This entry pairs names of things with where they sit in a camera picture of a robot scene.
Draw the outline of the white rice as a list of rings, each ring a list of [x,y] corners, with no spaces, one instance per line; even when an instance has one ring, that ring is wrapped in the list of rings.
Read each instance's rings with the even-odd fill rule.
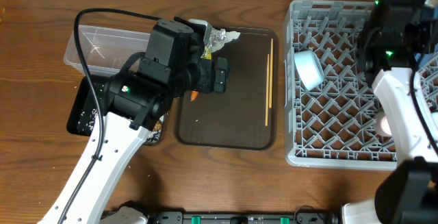
[[[82,136],[90,136],[94,129],[95,118],[98,112],[87,80],[81,84],[77,98],[76,132]]]

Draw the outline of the dark blue plate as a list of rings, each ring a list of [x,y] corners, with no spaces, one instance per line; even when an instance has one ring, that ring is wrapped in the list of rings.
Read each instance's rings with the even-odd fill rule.
[[[426,66],[431,60],[437,57],[437,52],[424,54],[423,58],[419,61],[419,68]]]

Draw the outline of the pink cup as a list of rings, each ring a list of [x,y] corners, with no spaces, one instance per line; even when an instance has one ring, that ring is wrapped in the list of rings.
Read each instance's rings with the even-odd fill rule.
[[[387,117],[383,111],[378,112],[375,116],[374,130],[380,136],[392,137],[391,129]]]

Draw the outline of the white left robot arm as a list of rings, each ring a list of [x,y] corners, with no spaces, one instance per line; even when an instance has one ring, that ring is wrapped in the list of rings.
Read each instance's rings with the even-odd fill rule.
[[[123,171],[185,92],[224,93],[229,64],[203,57],[213,27],[159,19],[146,51],[131,55],[103,89],[101,117],[75,169],[42,223],[98,223]]]

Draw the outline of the brown mushroom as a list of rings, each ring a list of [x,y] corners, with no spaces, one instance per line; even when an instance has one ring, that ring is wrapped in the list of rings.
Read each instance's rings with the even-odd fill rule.
[[[153,135],[156,136],[158,134],[160,134],[162,132],[162,126],[163,126],[163,122],[162,121],[158,121],[156,122],[154,128],[153,128]]]

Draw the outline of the light blue bowl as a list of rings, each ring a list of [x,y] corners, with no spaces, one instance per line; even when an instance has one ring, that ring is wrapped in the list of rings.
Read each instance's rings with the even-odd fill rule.
[[[294,63],[301,82],[307,90],[312,90],[324,81],[322,65],[312,50],[294,54]]]

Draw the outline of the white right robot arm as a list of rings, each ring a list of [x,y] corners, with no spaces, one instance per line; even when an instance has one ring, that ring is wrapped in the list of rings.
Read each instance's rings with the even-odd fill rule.
[[[375,0],[357,63],[382,105],[398,165],[372,199],[342,207],[342,223],[437,222],[437,125],[418,72],[436,44],[437,0]]]

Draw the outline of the orange carrot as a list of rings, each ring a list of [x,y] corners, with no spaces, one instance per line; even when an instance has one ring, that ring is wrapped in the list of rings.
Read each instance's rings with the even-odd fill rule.
[[[193,90],[193,91],[191,92],[190,101],[195,101],[196,98],[198,97],[198,94],[199,94],[199,92]]]

